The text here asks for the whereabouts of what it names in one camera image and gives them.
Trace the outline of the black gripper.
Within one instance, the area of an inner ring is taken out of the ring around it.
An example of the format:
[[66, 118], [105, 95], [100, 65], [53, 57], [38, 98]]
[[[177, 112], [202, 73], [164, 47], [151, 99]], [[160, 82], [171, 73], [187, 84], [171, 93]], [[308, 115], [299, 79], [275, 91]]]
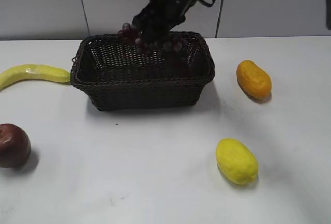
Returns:
[[161, 37], [185, 22], [187, 10], [197, 1], [202, 0], [149, 0], [132, 24], [143, 37]]

